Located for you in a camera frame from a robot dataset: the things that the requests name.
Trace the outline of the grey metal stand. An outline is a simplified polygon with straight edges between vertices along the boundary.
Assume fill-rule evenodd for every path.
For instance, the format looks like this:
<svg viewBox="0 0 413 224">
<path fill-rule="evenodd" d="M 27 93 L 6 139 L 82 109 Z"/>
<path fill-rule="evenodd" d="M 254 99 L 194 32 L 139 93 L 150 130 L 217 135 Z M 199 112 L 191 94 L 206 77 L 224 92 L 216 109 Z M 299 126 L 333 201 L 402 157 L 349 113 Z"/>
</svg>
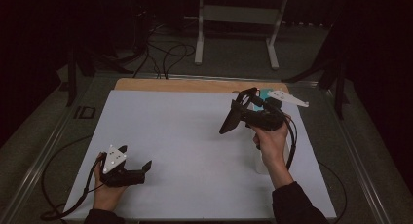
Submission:
<svg viewBox="0 0 413 224">
<path fill-rule="evenodd" d="M 198 11 L 198 38 L 195 49 L 195 64 L 203 64 L 204 55 L 204 22 L 232 22 L 232 23 L 252 23 L 274 26 L 273 33 L 266 39 L 266 48 L 270 60 L 271 68 L 280 68 L 278 57 L 275 50 L 275 41 L 282 25 L 282 18 L 288 0 L 281 0 L 276 9 L 249 8 L 236 6 L 209 5 L 205 0 L 199 0 Z"/>
</svg>

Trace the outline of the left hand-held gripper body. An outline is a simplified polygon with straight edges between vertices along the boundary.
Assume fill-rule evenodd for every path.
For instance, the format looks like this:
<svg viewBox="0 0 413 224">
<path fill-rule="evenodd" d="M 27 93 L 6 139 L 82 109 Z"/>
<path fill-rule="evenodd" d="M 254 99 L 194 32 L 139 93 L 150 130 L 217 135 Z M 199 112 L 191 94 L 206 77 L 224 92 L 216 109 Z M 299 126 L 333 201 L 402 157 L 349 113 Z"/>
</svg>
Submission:
<svg viewBox="0 0 413 224">
<path fill-rule="evenodd" d="M 113 146 L 103 154 L 103 167 L 100 170 L 100 181 L 108 187 L 123 187 L 145 182 L 145 174 L 137 170 L 125 169 L 127 155 Z"/>
</svg>

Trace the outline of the metal floor rail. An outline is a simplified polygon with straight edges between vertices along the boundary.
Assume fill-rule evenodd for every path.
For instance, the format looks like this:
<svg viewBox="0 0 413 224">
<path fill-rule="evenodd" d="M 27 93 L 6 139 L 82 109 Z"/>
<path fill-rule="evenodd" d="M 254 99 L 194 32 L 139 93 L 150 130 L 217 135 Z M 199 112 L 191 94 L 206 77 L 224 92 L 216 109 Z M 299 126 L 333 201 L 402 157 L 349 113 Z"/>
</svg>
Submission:
<svg viewBox="0 0 413 224">
<path fill-rule="evenodd" d="M 347 152 L 347 157 L 352 164 L 353 172 L 357 177 L 358 185 L 360 186 L 365 200 L 368 202 L 371 213 L 377 224 L 392 224 L 387 211 L 377 193 L 377 189 L 373 184 L 366 167 L 357 151 L 354 141 L 351 139 L 348 128 L 343 120 L 341 120 L 334 109 L 334 96 L 331 91 L 322 91 L 322 96 L 327 105 L 327 109 L 332 115 L 333 122 L 337 127 L 340 135 L 344 138 L 344 148 Z"/>
<path fill-rule="evenodd" d="M 0 224 L 14 224 L 47 157 L 73 116 L 68 93 L 53 91 L 0 149 Z"/>
</svg>

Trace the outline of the black tripod stand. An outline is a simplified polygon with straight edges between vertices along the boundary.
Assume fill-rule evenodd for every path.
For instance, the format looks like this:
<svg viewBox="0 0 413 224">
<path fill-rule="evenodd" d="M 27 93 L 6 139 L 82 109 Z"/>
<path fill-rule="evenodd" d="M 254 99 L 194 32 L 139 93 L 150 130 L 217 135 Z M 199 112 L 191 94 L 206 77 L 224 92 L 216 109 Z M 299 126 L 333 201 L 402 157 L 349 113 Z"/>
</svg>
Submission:
<svg viewBox="0 0 413 224">
<path fill-rule="evenodd" d="M 343 119 L 342 105 L 344 102 L 345 58 L 348 40 L 342 41 L 340 39 L 341 34 L 348 36 L 348 30 L 338 23 L 334 23 L 329 29 L 311 67 L 290 78 L 282 79 L 282 81 L 284 83 L 296 83 L 322 71 L 322 75 L 318 80 L 318 86 L 321 90 L 328 90 L 335 86 L 334 110 L 337 116 Z"/>
<path fill-rule="evenodd" d="M 84 76 L 92 77 L 95 74 L 93 65 L 94 59 L 116 72 L 132 74 L 132 71 L 121 67 L 115 61 L 110 60 L 85 44 L 82 44 L 75 39 L 70 40 L 67 49 L 67 107 L 71 106 L 77 97 L 77 70 L 80 70 Z"/>
</svg>

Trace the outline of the iridescent teal phone case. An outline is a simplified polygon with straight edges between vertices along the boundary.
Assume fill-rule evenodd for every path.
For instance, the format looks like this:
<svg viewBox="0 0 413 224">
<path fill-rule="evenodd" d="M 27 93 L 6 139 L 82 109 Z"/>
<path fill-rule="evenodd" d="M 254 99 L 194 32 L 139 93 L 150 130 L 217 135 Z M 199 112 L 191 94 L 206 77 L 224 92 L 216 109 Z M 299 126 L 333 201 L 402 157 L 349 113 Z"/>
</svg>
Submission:
<svg viewBox="0 0 413 224">
<path fill-rule="evenodd" d="M 261 102 L 259 104 L 253 104 L 252 109 L 254 111 L 265 111 L 267 110 L 267 107 L 264 105 L 264 101 L 269 97 L 268 92 L 270 89 L 259 89 L 256 92 L 256 95 L 261 99 Z"/>
</svg>

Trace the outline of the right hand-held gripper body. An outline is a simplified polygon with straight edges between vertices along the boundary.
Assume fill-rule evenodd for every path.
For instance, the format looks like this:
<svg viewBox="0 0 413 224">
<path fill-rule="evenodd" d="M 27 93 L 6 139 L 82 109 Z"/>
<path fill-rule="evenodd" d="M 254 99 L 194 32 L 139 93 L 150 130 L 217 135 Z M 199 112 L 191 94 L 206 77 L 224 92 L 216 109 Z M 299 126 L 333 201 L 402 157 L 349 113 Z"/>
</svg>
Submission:
<svg viewBox="0 0 413 224">
<path fill-rule="evenodd" d="M 255 126 L 265 131 L 275 131 L 286 121 L 286 117 L 281 111 L 281 104 L 283 102 L 302 107 L 309 106 L 308 101 L 302 101 L 282 90 L 269 91 L 268 96 L 269 97 L 264 101 L 267 110 L 254 111 L 252 109 L 254 111 L 253 116 L 246 121 L 249 126 Z"/>
</svg>

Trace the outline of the person's left hand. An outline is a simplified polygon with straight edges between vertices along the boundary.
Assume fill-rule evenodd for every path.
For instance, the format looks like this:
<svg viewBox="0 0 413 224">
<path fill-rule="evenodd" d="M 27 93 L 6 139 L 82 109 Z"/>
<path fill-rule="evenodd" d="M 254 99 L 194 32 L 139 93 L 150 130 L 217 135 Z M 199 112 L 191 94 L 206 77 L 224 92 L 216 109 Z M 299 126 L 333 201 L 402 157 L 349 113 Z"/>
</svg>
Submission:
<svg viewBox="0 0 413 224">
<path fill-rule="evenodd" d="M 101 153 L 97 156 L 97 164 L 94 167 L 94 204 L 93 209 L 114 211 L 127 190 L 127 186 L 108 187 L 100 181 Z"/>
</svg>

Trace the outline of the person's right hand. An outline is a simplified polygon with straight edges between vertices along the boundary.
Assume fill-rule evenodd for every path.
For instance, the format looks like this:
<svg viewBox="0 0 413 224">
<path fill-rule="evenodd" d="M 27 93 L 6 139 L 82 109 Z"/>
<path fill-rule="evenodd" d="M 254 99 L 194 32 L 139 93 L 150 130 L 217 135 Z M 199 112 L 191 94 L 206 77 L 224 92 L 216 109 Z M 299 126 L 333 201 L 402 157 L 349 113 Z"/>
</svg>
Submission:
<svg viewBox="0 0 413 224">
<path fill-rule="evenodd" d="M 258 127 L 252 127 L 256 134 L 256 144 L 259 146 L 262 161 L 268 172 L 281 174 L 287 171 L 284 161 L 284 146 L 288 134 L 286 124 L 275 131 L 265 131 Z"/>
</svg>

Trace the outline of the white rectangular tray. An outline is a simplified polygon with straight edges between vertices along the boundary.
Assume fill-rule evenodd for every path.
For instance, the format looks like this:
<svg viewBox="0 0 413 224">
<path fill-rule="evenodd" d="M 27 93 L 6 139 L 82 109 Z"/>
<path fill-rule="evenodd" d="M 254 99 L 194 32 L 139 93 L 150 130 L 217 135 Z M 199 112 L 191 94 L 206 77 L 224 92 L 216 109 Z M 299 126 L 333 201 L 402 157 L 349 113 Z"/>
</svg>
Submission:
<svg viewBox="0 0 413 224">
<path fill-rule="evenodd" d="M 263 161 L 262 161 L 262 154 L 261 154 L 260 148 L 259 148 L 259 146 L 256 144 L 256 134 L 255 134 L 255 131 L 253 131 L 253 134 L 254 134 L 253 142 L 254 142 L 255 147 L 256 147 L 256 156 L 255 156 L 255 167 L 256 167 L 256 170 L 257 170 L 258 173 L 261 173 L 261 174 L 271 174 L 270 172 L 268 172 L 267 168 L 265 167 L 265 165 L 264 165 L 264 163 L 263 163 Z M 287 139 L 288 137 L 289 137 L 289 133 L 287 134 L 286 143 L 285 143 L 284 151 L 283 151 L 284 161 L 285 161 L 285 165 L 286 165 L 286 168 L 287 168 L 287 169 L 288 169 L 288 167 L 289 167 L 289 159 L 288 159 L 288 157 L 289 157 L 289 155 L 290 155 L 290 151 L 289 151 L 289 149 L 288 149 L 288 139 Z"/>
</svg>

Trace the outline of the black phone case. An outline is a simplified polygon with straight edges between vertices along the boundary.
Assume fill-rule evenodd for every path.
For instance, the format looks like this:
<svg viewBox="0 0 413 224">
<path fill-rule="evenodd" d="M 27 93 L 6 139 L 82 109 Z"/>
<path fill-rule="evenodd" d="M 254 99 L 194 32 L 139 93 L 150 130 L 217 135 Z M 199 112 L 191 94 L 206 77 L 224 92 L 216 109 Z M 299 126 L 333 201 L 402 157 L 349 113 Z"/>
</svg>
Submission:
<svg viewBox="0 0 413 224">
<path fill-rule="evenodd" d="M 247 89 L 247 90 L 243 90 L 238 94 L 238 96 L 235 99 L 233 99 L 236 102 L 248 102 L 249 103 L 249 107 L 245 111 L 245 113 L 242 115 L 241 121 L 246 122 L 248 118 L 251 118 L 253 116 L 254 111 L 250 108 L 251 102 L 250 102 L 249 99 L 252 95 L 256 95 L 257 91 L 258 91 L 257 88 L 250 88 L 250 89 Z M 228 131 L 234 130 L 238 126 L 239 123 L 237 123 L 237 124 L 233 123 L 232 120 L 231 120 L 231 117 L 232 117 L 232 113 L 231 113 L 231 105 L 230 105 L 230 111 L 229 111 L 226 119 L 224 120 L 224 123 L 222 124 L 222 126 L 219 130 L 220 134 L 224 134 Z"/>
</svg>

